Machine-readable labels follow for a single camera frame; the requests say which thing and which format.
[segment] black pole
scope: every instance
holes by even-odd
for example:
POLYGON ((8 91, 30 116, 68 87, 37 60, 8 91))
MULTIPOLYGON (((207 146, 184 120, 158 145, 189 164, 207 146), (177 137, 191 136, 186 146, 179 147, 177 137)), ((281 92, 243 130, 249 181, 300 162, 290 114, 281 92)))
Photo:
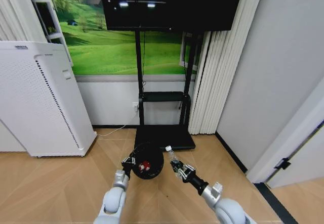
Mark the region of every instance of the black pole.
POLYGON ((140 115, 140 125, 144 125, 144 105, 143 105, 143 75, 142 75, 142 56, 140 31, 135 30, 137 78, 138 78, 138 107, 140 115))
POLYGON ((190 81, 191 81, 192 67, 193 67, 193 63, 194 63, 194 56, 196 53, 197 40, 198 40, 198 33, 193 33, 192 37, 191 37, 189 61, 188 61, 188 67, 187 67, 187 73, 186 73, 186 83, 185 83, 184 91, 183 91, 183 100, 182 100, 180 122, 179 122, 180 125, 183 124, 186 109, 187 109, 187 115, 190 113, 191 102, 190 102, 190 96, 189 96, 189 87, 190 87, 190 81))

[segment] black screen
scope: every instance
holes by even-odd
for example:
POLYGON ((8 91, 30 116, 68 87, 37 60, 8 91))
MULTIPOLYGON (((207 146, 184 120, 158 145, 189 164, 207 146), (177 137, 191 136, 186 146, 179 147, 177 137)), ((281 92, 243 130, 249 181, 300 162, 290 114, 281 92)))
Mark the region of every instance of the black screen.
POLYGON ((239 0, 102 0, 108 30, 230 30, 239 0))

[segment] vertical blind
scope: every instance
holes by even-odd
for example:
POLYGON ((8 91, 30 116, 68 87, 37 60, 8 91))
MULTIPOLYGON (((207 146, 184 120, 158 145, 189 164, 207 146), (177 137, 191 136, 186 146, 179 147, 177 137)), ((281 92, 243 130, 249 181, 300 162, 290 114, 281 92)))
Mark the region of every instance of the vertical blind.
POLYGON ((47 42, 31 0, 0 0, 0 40, 47 42))
POLYGON ((240 0, 230 31, 205 32, 190 111, 190 134, 215 133, 258 3, 240 0))

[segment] red object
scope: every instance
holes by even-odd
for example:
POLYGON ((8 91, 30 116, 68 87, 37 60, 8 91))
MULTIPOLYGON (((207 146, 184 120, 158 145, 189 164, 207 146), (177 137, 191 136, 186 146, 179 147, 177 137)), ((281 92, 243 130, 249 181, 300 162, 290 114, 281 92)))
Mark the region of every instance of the red object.
POLYGON ((140 169, 140 171, 149 171, 151 168, 151 164, 145 160, 138 165, 138 168, 140 169))

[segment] air purifier vent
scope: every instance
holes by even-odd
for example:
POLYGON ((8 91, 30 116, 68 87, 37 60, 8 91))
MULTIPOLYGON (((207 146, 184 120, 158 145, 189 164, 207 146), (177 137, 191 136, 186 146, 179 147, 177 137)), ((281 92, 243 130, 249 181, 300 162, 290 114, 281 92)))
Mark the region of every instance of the air purifier vent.
POLYGON ((62 111, 62 109, 61 109, 61 107, 60 107, 60 104, 57 102, 57 99, 56 99, 56 97, 55 97, 55 94, 53 93, 53 90, 52 90, 52 88, 51 88, 51 86, 50 86, 48 80, 46 79, 46 76, 45 76, 45 74, 44 74, 44 72, 43 72, 43 70, 42 70, 42 68, 41 68, 41 65, 39 64, 39 62, 38 62, 37 60, 36 60, 36 64, 37 64, 37 67, 38 67, 40 73, 42 74, 42 77, 43 77, 43 79, 44 79, 44 81, 45 81, 45 83, 46 83, 46 86, 47 86, 48 89, 50 90, 50 93, 51 93, 51 95, 52 95, 52 97, 53 97, 53 100, 54 100, 54 102, 55 102, 57 108, 59 109, 59 111, 60 111, 60 113, 61 113, 61 115, 62 115, 62 117, 63 117, 63 120, 64 120, 64 122, 65 122, 67 128, 69 129, 69 131, 70 131, 70 133, 71 133, 71 136, 73 137, 73 140, 74 140, 76 146, 79 148, 79 144, 77 143, 77 141, 76 141, 76 139, 75 139, 75 136, 74 136, 74 134, 73 134, 73 132, 72 132, 72 130, 71 130, 71 127, 70 127, 69 123, 67 122, 67 120, 66 120, 66 118, 65 118, 65 115, 64 115, 64 113, 63 113, 63 111, 62 111))

